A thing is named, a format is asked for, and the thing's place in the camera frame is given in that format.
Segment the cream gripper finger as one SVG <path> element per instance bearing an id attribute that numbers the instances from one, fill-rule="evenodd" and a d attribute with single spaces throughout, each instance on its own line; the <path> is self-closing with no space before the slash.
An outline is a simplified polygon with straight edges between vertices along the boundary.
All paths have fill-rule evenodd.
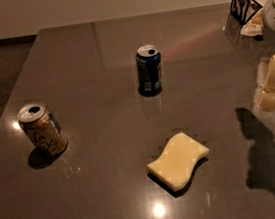
<path id="1" fill-rule="evenodd" d="M 257 108 L 275 112 L 275 53 L 271 58 L 261 58 L 256 79 Z"/>

